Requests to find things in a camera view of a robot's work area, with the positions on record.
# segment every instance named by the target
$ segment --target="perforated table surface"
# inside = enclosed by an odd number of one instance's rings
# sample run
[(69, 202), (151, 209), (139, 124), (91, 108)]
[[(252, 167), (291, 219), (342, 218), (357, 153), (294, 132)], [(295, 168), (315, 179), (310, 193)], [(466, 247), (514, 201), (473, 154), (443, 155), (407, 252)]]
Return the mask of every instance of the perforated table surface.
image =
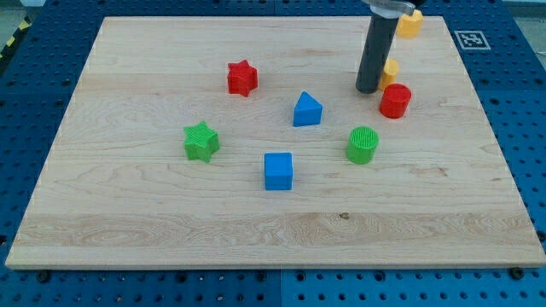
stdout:
[[(445, 18), (544, 241), (546, 72), (496, 0), (429, 1), (422, 11)], [(48, 1), (0, 79), (2, 262), (104, 16), (367, 14), (359, 0)], [(0, 305), (537, 306), (546, 304), (545, 285), (545, 268), (15, 272), (2, 266)]]

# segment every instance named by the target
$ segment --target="wooden board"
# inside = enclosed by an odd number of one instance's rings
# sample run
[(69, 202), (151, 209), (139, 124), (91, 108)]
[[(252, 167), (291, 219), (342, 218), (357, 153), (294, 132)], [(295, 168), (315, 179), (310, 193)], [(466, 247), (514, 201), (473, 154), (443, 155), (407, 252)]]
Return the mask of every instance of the wooden board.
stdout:
[[(355, 90), (369, 18), (106, 18), (26, 210), (12, 269), (541, 266), (543, 249), (441, 18), (396, 38), (406, 116)], [(247, 58), (259, 88), (226, 93)], [(302, 90), (322, 124), (292, 127)], [(188, 161), (205, 120), (221, 149)], [(345, 157), (376, 129), (368, 165)], [(292, 191), (264, 153), (293, 153)]]

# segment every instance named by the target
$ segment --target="blue block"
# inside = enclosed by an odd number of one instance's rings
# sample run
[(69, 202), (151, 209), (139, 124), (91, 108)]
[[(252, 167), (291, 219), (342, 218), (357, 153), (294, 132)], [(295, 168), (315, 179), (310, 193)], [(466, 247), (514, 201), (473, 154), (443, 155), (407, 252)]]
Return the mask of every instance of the blue block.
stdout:
[(266, 153), (264, 163), (266, 190), (292, 189), (293, 169), (291, 153)]
[(321, 123), (321, 117), (322, 104), (307, 92), (301, 93), (293, 110), (293, 126), (318, 125)]

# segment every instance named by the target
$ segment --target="toy block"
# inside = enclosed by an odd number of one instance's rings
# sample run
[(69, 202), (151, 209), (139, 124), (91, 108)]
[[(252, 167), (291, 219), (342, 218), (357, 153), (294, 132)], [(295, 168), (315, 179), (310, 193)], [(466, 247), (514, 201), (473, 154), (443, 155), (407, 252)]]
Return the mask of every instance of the toy block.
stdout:
[(258, 70), (251, 67), (247, 60), (228, 63), (228, 90), (230, 94), (248, 97), (251, 90), (258, 88)]
[(404, 116), (410, 103), (411, 90), (403, 84), (391, 84), (385, 88), (379, 111), (389, 119), (399, 119)]
[(266, 190), (292, 189), (292, 154), (266, 153), (264, 157)]
[(378, 88), (385, 90), (385, 88), (394, 83), (396, 75), (398, 74), (398, 62), (394, 59), (386, 59), (385, 66), (383, 67), (383, 74)]
[(318, 125), (321, 123), (322, 104), (307, 92), (301, 93), (293, 109), (293, 126)]
[(403, 14), (398, 20), (397, 35), (403, 38), (414, 38), (419, 34), (423, 24), (423, 14), (419, 9), (414, 9), (411, 16)]
[(220, 149), (218, 133), (210, 129), (204, 121), (195, 126), (184, 127), (184, 133), (184, 148), (190, 160), (200, 159), (209, 163), (212, 154)]
[(379, 136), (375, 130), (364, 126), (357, 127), (349, 136), (347, 158), (355, 164), (367, 164), (374, 158), (377, 144), (379, 144)]

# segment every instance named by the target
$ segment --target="red cylinder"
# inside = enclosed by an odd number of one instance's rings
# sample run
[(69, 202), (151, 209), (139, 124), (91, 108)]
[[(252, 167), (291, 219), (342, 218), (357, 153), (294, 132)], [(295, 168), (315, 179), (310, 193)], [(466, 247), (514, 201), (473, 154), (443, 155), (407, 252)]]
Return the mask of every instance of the red cylinder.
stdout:
[(385, 88), (379, 111), (389, 119), (399, 119), (404, 116), (410, 103), (411, 90), (403, 84), (391, 84)]

